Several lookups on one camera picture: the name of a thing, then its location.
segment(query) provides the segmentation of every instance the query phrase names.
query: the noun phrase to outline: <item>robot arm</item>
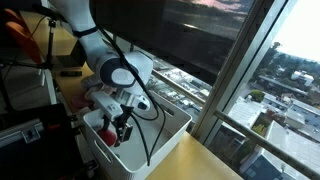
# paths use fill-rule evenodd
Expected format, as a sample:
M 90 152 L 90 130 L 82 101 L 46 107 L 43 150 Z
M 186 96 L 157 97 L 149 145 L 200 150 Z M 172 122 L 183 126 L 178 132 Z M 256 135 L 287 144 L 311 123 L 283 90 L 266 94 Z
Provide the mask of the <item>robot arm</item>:
M 92 99 L 102 109 L 117 131 L 117 144 L 128 140 L 127 120 L 133 108 L 149 110 L 149 101 L 142 96 L 143 89 L 119 55 L 110 49 L 97 31 L 89 9 L 89 0 L 49 0 L 64 16 L 75 32 L 87 54 L 87 64 L 97 78 L 118 89 L 113 99 L 102 92 L 93 94 Z M 150 78 L 153 62 L 140 52 L 124 54 L 128 63 L 137 72 L 144 84 Z

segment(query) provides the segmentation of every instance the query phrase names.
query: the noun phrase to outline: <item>wooden table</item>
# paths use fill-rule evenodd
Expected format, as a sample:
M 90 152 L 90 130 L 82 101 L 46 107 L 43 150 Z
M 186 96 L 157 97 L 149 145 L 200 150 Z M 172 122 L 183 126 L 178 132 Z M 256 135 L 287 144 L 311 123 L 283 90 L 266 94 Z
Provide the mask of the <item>wooden table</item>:
M 22 13 L 26 23 L 35 25 L 39 20 L 39 15 Z M 35 34 L 35 40 L 41 46 L 41 50 L 46 52 L 47 44 L 47 26 L 41 24 L 38 34 Z M 75 39 L 63 28 L 56 28 L 54 39 L 54 53 L 68 53 L 74 45 Z M 80 81 L 83 77 L 92 74 L 87 65 L 80 69 L 83 72 L 82 77 L 60 77 L 53 72 L 54 77 L 63 93 L 64 98 L 72 112 L 77 109 L 70 104 L 72 96 L 79 95 L 85 90 L 81 88 Z M 201 145 L 190 134 L 185 133 L 178 145 L 169 153 L 169 155 L 158 165 L 158 167 L 147 177 L 148 180 L 227 180 L 241 179 L 227 165 L 220 161 L 207 148 Z

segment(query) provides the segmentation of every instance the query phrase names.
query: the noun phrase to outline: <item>screen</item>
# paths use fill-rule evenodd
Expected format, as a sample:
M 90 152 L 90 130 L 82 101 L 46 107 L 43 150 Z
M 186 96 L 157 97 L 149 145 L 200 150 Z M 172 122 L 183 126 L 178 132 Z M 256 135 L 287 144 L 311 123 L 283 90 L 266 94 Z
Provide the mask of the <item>screen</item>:
M 93 0 L 98 25 L 213 84 L 253 0 Z

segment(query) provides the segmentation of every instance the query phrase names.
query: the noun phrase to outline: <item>white container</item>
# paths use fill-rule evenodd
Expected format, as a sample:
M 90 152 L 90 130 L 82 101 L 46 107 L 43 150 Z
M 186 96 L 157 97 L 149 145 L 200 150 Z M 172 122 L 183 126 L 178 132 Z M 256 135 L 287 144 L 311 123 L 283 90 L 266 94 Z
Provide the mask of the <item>white container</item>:
M 186 112 L 156 93 L 152 92 L 152 95 L 155 100 L 164 107 L 167 120 L 153 151 L 150 166 L 147 166 L 147 158 L 138 127 L 131 118 L 128 120 L 128 123 L 133 126 L 130 140 L 122 143 L 119 147 L 108 147 L 96 133 L 103 125 L 102 111 L 97 109 L 84 116 L 87 142 L 92 149 L 94 156 L 99 161 L 100 166 L 102 166 L 103 170 L 114 180 L 145 179 L 177 145 L 191 121 L 191 116 Z M 156 111 L 154 109 L 151 109 L 148 112 L 139 110 L 136 112 L 140 116 L 147 118 L 156 116 Z M 143 130 L 149 152 L 151 151 L 152 145 L 163 122 L 163 115 L 160 109 L 159 113 L 160 115 L 157 120 L 152 122 L 144 121 L 137 117 Z

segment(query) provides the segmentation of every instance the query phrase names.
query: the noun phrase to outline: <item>sky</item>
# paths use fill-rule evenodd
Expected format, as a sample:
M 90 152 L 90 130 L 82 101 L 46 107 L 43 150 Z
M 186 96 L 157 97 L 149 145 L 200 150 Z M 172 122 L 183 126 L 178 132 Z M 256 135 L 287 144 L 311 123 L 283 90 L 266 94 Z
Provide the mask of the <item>sky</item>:
M 298 0 L 274 42 L 281 52 L 320 62 L 320 0 Z

